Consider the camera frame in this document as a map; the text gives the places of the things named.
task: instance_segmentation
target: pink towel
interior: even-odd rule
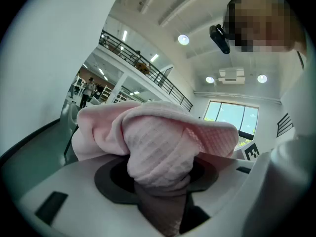
[[[163,101],[91,106],[79,111],[77,121],[72,145],[78,159],[130,154],[127,171],[139,209],[165,236],[179,233],[194,157],[229,157],[238,142],[233,125],[193,118]]]

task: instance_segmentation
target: window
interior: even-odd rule
[[[204,120],[227,122],[234,125],[241,137],[240,146],[243,146],[253,140],[257,117],[258,108],[210,101]]]

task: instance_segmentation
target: black railing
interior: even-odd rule
[[[125,44],[122,40],[114,37],[102,30],[99,44],[108,50],[112,51],[123,60],[128,62],[133,67],[137,68],[161,89],[168,93],[173,99],[175,99],[182,107],[188,111],[192,108],[192,103],[177,89],[172,82],[161,73],[153,64],[145,59],[140,51],[135,51],[129,45]]]
[[[289,114],[285,114],[283,118],[277,123],[277,134],[276,137],[281,136],[286,133],[289,129],[293,127],[292,120]]]

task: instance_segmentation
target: white column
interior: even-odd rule
[[[120,89],[122,88],[123,83],[125,82],[127,78],[127,73],[124,73],[120,79],[118,80],[117,84],[115,85],[114,89],[112,90],[106,104],[110,104],[114,102],[114,99],[116,98],[116,96],[119,94]]]

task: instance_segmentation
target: person standing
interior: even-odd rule
[[[74,83],[77,81],[79,74],[80,74],[80,71],[78,71],[78,73],[76,74],[76,76],[75,76],[75,78],[74,78],[73,82],[71,83],[70,88],[68,90],[68,92],[70,91],[70,98],[74,98],[74,89],[75,89]]]
[[[95,92],[95,84],[93,83],[93,81],[94,81],[94,79],[91,77],[89,79],[88,84],[85,86],[85,89],[84,89],[84,91],[82,93],[81,102],[80,102],[80,107],[81,108],[85,107],[85,105],[87,103],[87,100]]]

